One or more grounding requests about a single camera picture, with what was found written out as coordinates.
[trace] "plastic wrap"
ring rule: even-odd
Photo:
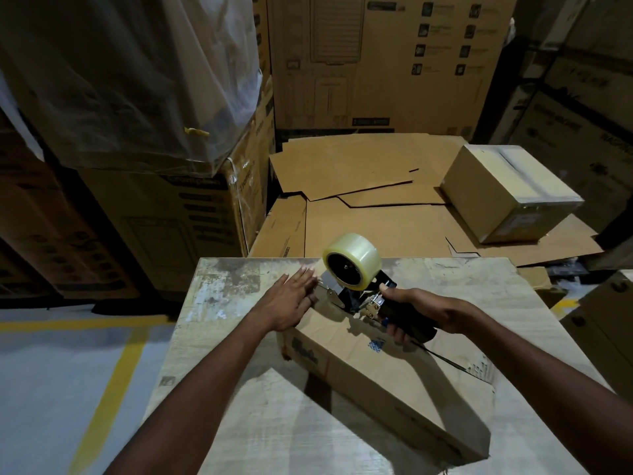
[[[0,46],[75,151],[213,173],[261,84],[251,0],[0,0]]]

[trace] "warehouse floor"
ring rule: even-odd
[[[0,310],[0,473],[100,474],[138,428],[173,324],[91,307]]]

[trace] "black handle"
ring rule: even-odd
[[[385,300],[380,308],[380,315],[386,318],[386,322],[402,329],[418,343],[431,341],[437,334],[437,322],[422,315],[411,303]]]

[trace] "packing table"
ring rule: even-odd
[[[283,273],[317,259],[202,258],[189,287],[146,417],[242,319]],[[402,287],[463,298],[506,327],[605,383],[507,258],[391,258],[383,269]],[[583,472],[498,371],[490,458],[455,474]],[[200,473],[437,474],[431,453],[408,447],[304,368],[283,360],[275,334],[238,383]]]

